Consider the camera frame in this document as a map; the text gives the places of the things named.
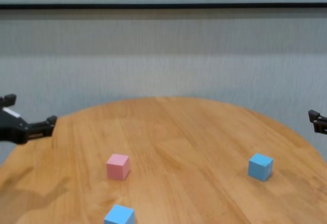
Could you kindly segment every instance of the gray wall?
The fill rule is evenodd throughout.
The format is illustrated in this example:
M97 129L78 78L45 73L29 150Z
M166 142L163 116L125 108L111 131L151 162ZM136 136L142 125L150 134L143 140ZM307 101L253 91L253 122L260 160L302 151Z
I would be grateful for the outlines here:
M327 159L307 114L327 115L326 36L317 9L1 11L0 94L16 93L30 122L131 97L217 99L281 121Z

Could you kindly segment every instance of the black robotic arm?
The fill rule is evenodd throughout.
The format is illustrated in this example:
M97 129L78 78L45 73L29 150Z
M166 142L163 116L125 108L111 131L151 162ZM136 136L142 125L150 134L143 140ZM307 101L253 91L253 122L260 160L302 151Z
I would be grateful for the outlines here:
M7 108L16 103L16 98L15 94L0 96L0 142L23 145L30 140L51 137L57 117L51 116L43 122L27 123L19 114Z

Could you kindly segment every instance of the wood grain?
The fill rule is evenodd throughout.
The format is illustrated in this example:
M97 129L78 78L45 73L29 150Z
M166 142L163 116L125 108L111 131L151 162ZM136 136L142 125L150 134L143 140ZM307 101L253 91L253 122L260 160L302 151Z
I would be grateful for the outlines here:
M274 158L267 182L247 176L256 152ZM125 181L106 178L127 154ZM326 163L302 137L253 111L162 97L88 108L52 138L17 147L0 169L0 223L103 223L113 204L137 223L326 224Z

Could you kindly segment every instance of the cube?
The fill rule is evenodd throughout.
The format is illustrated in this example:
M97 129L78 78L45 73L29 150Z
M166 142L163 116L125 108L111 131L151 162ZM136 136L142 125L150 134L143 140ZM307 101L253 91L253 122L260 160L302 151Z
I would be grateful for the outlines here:
M264 182L272 173L272 164L272 158L256 153L249 160L248 175Z
M130 170L129 156L113 154L107 161L107 176L110 179L123 181Z
M131 208L114 205L104 218L104 224L135 224L135 212Z

